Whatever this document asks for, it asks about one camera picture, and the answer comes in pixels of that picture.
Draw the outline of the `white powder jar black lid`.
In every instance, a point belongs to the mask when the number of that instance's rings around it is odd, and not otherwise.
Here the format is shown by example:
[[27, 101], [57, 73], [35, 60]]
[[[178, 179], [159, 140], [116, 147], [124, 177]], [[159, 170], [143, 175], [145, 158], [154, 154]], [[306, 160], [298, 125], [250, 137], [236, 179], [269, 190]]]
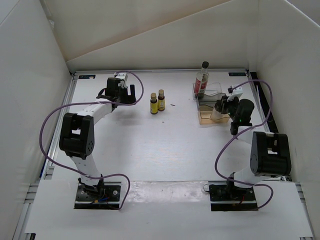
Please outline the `white powder jar black lid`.
[[210, 119], [214, 123], [219, 123], [221, 120], [223, 120], [224, 115], [218, 112], [215, 108], [212, 109]]

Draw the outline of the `small yellow label bottle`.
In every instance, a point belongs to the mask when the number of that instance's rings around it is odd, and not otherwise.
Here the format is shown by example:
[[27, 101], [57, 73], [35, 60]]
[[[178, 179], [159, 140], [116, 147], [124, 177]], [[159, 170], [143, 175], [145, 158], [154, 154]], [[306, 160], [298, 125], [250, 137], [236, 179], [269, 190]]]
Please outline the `small yellow label bottle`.
[[158, 99], [155, 92], [150, 94], [150, 113], [153, 115], [158, 113]]
[[165, 92], [163, 89], [160, 89], [158, 91], [158, 110], [159, 111], [164, 111], [166, 108], [166, 103], [165, 103]]

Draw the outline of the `tall red label sauce bottle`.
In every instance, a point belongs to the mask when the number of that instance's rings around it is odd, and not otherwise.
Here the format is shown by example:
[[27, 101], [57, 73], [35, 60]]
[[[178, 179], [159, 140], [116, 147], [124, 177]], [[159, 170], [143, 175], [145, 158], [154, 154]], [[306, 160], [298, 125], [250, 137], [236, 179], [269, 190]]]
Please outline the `tall red label sauce bottle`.
[[194, 94], [198, 99], [202, 99], [204, 97], [206, 87], [209, 80], [208, 73], [209, 62], [204, 61], [201, 65], [201, 70], [196, 74], [196, 80], [194, 85]]

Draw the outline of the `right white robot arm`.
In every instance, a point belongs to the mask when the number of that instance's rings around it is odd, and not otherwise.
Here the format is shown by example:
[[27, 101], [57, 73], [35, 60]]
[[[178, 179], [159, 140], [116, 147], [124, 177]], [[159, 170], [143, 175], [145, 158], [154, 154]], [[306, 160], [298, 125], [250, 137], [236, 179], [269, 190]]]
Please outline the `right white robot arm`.
[[223, 96], [215, 103], [214, 109], [231, 118], [232, 136], [249, 128], [243, 133], [245, 135], [243, 139], [251, 142], [249, 166], [233, 172], [226, 180], [224, 193], [230, 200], [236, 200], [242, 195], [243, 189], [248, 189], [266, 179], [288, 176], [292, 164], [288, 136], [255, 131], [251, 123], [254, 103], [249, 99], [234, 97], [228, 100], [228, 98]]

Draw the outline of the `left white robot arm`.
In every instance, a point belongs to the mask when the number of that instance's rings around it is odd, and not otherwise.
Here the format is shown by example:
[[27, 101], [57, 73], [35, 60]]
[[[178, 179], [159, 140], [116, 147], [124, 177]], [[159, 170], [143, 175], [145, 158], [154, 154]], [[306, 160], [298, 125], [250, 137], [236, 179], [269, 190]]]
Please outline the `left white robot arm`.
[[127, 85], [128, 75], [124, 72], [109, 77], [106, 88], [96, 97], [95, 104], [85, 109], [63, 116], [59, 138], [59, 148], [74, 162], [76, 169], [83, 173], [79, 182], [88, 187], [87, 194], [93, 200], [100, 200], [105, 188], [100, 184], [98, 171], [92, 152], [95, 146], [95, 124], [116, 109], [115, 103], [133, 104], [136, 102], [135, 86]]

